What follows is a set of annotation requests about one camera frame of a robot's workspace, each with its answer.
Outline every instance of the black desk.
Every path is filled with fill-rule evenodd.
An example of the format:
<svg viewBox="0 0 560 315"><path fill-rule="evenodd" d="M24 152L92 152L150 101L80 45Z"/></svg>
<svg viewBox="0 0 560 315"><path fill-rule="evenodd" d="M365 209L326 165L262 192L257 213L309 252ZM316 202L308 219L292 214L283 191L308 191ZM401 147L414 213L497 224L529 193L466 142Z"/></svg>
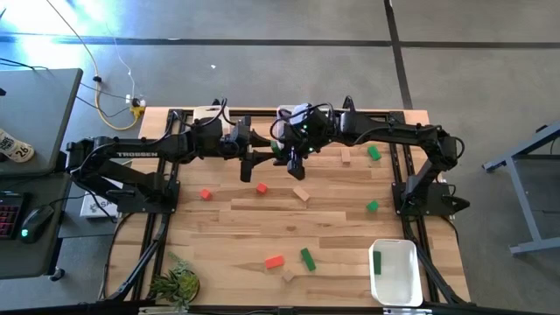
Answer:
<svg viewBox="0 0 560 315"><path fill-rule="evenodd" d="M53 157L50 155L59 154L52 147L60 146L82 74L81 69L0 71L0 87L10 95L9 98L0 97L0 115L4 112L21 116L22 113L14 112L14 109L22 109L24 116L32 116L33 119L23 120L26 123L34 122L27 125L28 135L33 136L33 139L26 142L37 142L37 139L40 139L39 141L48 139L52 142L50 144L41 143L37 146L38 149L45 148L41 152L37 152L36 149L36 154L42 155L41 158L44 160L52 159ZM3 121L6 125L11 125L11 122L7 120ZM0 190L25 179L28 178L2 177L0 178ZM34 207L66 197L69 187L69 176L60 172L35 178L8 190L31 194L30 202L22 210L26 216ZM61 201L53 205L54 216L37 242L24 244L18 239L0 241L0 279L37 277L44 274L51 275L54 272L61 245L58 232L65 203Z"/></svg>
<svg viewBox="0 0 560 315"><path fill-rule="evenodd" d="M0 188L21 180L21 178L12 181L2 180ZM30 202L23 210L26 216L35 207L66 197L69 186L70 177L65 173L57 173L32 180L24 185L14 186L10 190L16 193L31 194ZM63 206L63 201L53 205L54 216L37 242L24 244L19 239L0 241L0 257L2 257L0 258L0 279L38 277L54 272L55 266L51 265L53 258L58 257L58 249L60 249L57 234Z"/></svg>

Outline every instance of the red block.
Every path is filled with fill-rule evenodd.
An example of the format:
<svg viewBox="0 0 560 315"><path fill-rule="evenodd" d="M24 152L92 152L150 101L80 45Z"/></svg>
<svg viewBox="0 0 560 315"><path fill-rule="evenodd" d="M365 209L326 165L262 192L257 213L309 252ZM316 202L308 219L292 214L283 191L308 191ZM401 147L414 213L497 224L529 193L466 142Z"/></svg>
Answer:
<svg viewBox="0 0 560 315"><path fill-rule="evenodd" d="M203 200L210 200L212 198L212 193L207 189L203 189L200 192L200 197L202 197Z"/></svg>
<svg viewBox="0 0 560 315"><path fill-rule="evenodd" d="M256 191L260 194L265 194L267 189L269 188L263 183L259 183L259 185L256 186Z"/></svg>
<svg viewBox="0 0 560 315"><path fill-rule="evenodd" d="M284 265L284 257L282 255L269 258L264 261L266 269L275 268Z"/></svg>

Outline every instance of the keyboard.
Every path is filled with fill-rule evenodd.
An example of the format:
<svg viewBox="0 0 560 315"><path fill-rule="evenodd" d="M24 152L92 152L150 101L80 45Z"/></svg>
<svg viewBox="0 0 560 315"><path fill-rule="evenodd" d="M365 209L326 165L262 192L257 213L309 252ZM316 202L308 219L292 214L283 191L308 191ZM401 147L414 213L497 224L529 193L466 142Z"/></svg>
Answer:
<svg viewBox="0 0 560 315"><path fill-rule="evenodd" d="M25 193L0 192L0 240L13 240L18 234Z"/></svg>

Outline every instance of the green block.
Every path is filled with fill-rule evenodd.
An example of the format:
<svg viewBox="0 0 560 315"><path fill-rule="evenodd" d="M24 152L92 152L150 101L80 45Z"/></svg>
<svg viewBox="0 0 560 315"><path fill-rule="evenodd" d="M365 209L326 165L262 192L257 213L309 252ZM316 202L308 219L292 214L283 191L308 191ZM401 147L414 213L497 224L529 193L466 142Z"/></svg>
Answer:
<svg viewBox="0 0 560 315"><path fill-rule="evenodd" d="M370 202L370 203L367 204L367 210L368 210L370 213L374 213L374 212L377 210L378 207L379 207L379 204L377 203L376 200L374 200L374 201L372 201L372 202Z"/></svg>
<svg viewBox="0 0 560 315"><path fill-rule="evenodd" d="M382 273L382 252L374 250L374 274L380 275Z"/></svg>
<svg viewBox="0 0 560 315"><path fill-rule="evenodd" d="M315 267L315 262L313 261L312 254L309 252L309 249L302 249L301 256L304 258L304 262L307 265L307 269L309 271L314 271L317 268Z"/></svg>
<svg viewBox="0 0 560 315"><path fill-rule="evenodd" d="M371 156L371 158L374 161L379 160L380 158L382 158L381 153L379 153L379 151L377 150L377 147L372 145L369 148L367 148L367 153L369 153L369 155Z"/></svg>
<svg viewBox="0 0 560 315"><path fill-rule="evenodd" d="M278 142L276 140L270 141L270 147L272 148L272 153L274 153L277 158L280 158L282 156L280 154L280 147L278 146Z"/></svg>

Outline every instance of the computer mouse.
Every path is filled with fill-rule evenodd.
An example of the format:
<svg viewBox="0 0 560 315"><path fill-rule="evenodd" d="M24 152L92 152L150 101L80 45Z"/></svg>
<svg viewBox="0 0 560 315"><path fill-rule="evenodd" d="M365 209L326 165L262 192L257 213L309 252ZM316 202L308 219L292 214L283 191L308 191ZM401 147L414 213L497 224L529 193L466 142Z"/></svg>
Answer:
<svg viewBox="0 0 560 315"><path fill-rule="evenodd" d="M53 217L54 209L51 206L40 206L31 210L21 225L21 242L31 244L36 242L45 232L48 222Z"/></svg>

